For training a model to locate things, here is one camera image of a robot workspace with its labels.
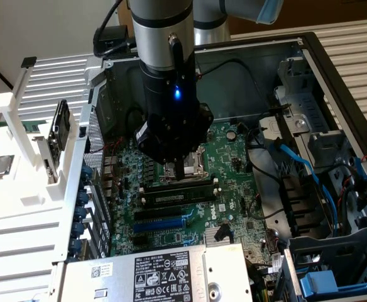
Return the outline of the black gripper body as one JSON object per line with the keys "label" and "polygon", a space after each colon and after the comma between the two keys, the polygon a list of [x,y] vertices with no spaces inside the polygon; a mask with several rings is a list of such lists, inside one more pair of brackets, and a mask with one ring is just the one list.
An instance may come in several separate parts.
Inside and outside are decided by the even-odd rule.
{"label": "black gripper body", "polygon": [[183,69],[158,71],[140,63],[147,119],[135,131],[138,148],[159,164],[176,162],[197,149],[214,120],[197,98],[195,55]]}

